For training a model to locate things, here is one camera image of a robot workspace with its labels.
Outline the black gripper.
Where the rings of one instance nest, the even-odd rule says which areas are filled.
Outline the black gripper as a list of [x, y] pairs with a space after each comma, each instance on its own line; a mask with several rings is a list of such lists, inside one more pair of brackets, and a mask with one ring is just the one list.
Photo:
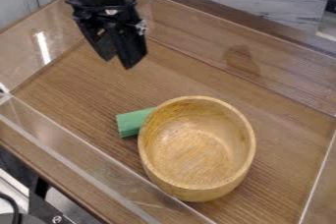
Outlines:
[[65, 0], [88, 16], [99, 15], [117, 24], [79, 23], [81, 33], [99, 56], [109, 61], [117, 51], [123, 66], [132, 68], [147, 54], [145, 24], [136, 11], [136, 0]]

